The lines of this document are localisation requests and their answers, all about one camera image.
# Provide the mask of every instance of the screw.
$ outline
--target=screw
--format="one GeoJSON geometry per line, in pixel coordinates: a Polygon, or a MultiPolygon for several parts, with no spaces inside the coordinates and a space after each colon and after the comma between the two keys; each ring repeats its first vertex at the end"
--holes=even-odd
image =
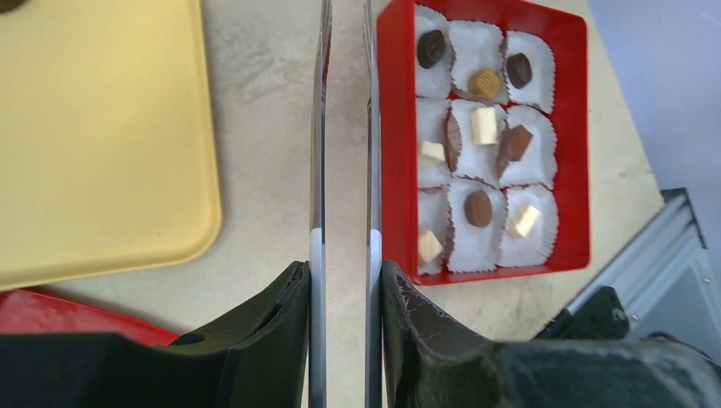
{"type": "Polygon", "coordinates": [[[613,309],[613,310],[611,310],[610,314],[616,320],[625,320],[626,319],[626,314],[623,313],[623,310],[620,310],[620,309],[613,309]]]}

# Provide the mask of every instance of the marble surface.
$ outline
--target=marble surface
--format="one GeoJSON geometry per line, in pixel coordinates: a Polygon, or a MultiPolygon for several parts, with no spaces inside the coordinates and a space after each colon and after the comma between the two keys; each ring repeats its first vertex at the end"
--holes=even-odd
{"type": "MultiPolygon", "coordinates": [[[[585,1],[542,0],[590,27],[593,261],[585,270],[424,288],[495,339],[525,339],[661,207],[585,1]]],[[[190,263],[52,285],[178,332],[212,320],[308,257],[309,134],[320,2],[204,2],[224,222],[190,263]]],[[[333,4],[326,112],[328,405],[362,406],[366,270],[366,62],[361,2],[333,4]]]]}

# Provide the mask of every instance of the yellow cutting board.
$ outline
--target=yellow cutting board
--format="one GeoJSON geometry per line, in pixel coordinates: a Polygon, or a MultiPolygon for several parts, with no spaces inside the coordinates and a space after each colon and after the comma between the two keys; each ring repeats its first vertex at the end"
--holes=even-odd
{"type": "Polygon", "coordinates": [[[0,289],[183,262],[219,226],[199,0],[0,14],[0,289]]]}

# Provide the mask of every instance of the red object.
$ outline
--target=red object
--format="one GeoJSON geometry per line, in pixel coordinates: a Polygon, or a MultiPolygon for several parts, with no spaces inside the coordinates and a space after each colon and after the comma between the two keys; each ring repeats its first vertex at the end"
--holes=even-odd
{"type": "Polygon", "coordinates": [[[58,332],[117,332],[146,345],[178,338],[145,321],[60,297],[25,289],[0,292],[0,334],[58,332]]]}
{"type": "Polygon", "coordinates": [[[421,0],[448,20],[476,20],[542,38],[554,51],[556,89],[548,116],[558,135],[554,195],[559,234],[546,264],[494,272],[419,275],[414,2],[391,0],[378,16],[383,257],[418,285],[482,281],[585,268],[591,258],[588,192],[588,42],[582,17],[521,0],[421,0]]]}

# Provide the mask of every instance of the countertop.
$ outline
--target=countertop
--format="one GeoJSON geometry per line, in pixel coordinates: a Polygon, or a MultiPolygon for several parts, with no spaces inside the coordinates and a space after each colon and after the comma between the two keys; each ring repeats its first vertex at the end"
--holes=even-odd
{"type": "MultiPolygon", "coordinates": [[[[661,208],[662,200],[585,1],[542,0],[589,25],[592,256],[585,270],[423,288],[494,339],[526,339],[661,208]]],[[[221,315],[309,252],[309,136],[320,2],[205,1],[224,221],[195,261],[54,284],[177,332],[221,315]]],[[[366,102],[362,2],[336,0],[326,107],[328,405],[362,406],[366,102]]]]}

